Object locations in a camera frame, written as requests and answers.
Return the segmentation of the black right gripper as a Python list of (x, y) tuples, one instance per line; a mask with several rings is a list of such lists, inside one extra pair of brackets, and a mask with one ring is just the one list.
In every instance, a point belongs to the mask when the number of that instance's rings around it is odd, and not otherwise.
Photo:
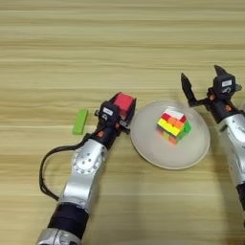
[[(221, 66), (215, 65), (214, 69), (219, 77), (226, 77), (228, 75), (226, 70)], [(204, 99), (197, 100), (192, 92), (191, 83), (184, 73), (181, 74), (181, 83), (189, 106), (204, 105), (206, 109), (212, 113), (216, 123), (221, 123), (224, 119), (231, 116), (243, 114), (241, 110), (233, 105), (231, 99), (221, 99), (219, 94), (211, 87), (208, 89), (207, 96)]]

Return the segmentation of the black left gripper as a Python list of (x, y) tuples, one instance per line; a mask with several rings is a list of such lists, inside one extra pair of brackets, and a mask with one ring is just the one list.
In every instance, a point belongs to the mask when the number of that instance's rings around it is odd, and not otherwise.
[(104, 145), (107, 149), (110, 149), (116, 138), (122, 132), (129, 134), (130, 124), (136, 110), (136, 101), (134, 99), (130, 104), (126, 117), (121, 117), (118, 111), (109, 115), (108, 113), (97, 110), (95, 115), (99, 118), (99, 121), (97, 129), (91, 135), (91, 138)]

